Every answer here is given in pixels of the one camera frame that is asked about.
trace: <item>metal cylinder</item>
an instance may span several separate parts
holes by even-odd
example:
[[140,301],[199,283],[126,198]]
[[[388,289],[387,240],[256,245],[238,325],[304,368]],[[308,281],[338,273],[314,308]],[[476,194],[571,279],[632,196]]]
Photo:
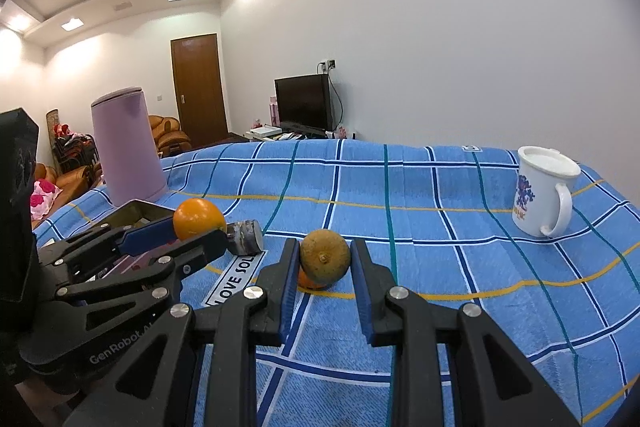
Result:
[[142,88],[128,87],[100,97],[92,103],[91,114],[102,174],[113,204],[158,200],[167,190],[166,178]]

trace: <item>sofa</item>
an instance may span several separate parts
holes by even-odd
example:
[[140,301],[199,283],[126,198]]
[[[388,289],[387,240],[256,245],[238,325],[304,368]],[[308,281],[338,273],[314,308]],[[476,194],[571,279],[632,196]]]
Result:
[[156,149],[162,157],[175,156],[191,150],[191,140],[180,130],[180,122],[172,117],[149,116],[151,134],[156,142]]
[[84,166],[58,176],[53,168],[47,167],[42,163],[37,163],[34,172],[34,179],[45,179],[60,188],[62,192],[60,192],[58,197],[53,201],[53,206],[46,216],[39,221],[31,221],[31,230],[35,229],[41,222],[47,219],[47,217],[53,214],[61,206],[79,198],[89,190],[93,180],[93,175],[91,168]]

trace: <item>air vent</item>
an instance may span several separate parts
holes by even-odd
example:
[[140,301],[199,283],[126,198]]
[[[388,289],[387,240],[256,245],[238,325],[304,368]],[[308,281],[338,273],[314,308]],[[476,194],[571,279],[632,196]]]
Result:
[[127,8],[131,8],[133,6],[133,4],[131,4],[129,1],[124,1],[121,2],[120,4],[116,4],[116,6],[113,7],[113,10],[116,12],[119,12],[120,10],[126,10]]

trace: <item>orange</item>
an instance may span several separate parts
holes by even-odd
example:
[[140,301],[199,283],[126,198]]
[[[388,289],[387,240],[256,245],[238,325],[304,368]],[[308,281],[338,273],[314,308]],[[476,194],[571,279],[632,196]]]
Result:
[[321,290],[322,288],[326,287],[326,284],[318,284],[317,282],[309,279],[309,276],[305,273],[301,266],[298,272],[298,286],[306,288],[308,290]]
[[184,241],[210,230],[226,232],[225,216],[215,204],[201,198],[183,201],[174,212],[174,232]]
[[300,266],[317,284],[330,286],[338,282],[350,264],[351,252],[347,242],[333,230],[314,230],[300,244]]

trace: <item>mug lid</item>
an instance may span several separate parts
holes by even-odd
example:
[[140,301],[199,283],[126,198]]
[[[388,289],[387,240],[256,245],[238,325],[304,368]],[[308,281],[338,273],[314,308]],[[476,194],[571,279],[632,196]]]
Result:
[[518,149],[518,156],[527,165],[552,176],[577,178],[580,175],[580,166],[555,149],[524,146]]
[[99,105],[101,103],[104,102],[109,102],[109,100],[113,100],[114,98],[119,98],[121,96],[127,96],[128,94],[133,94],[135,92],[140,92],[142,91],[141,87],[125,87],[124,89],[119,89],[117,91],[113,91],[113,92],[108,92],[107,94],[101,96],[100,98],[98,98],[98,100],[95,100],[92,104],[91,107],[95,107],[96,105]]

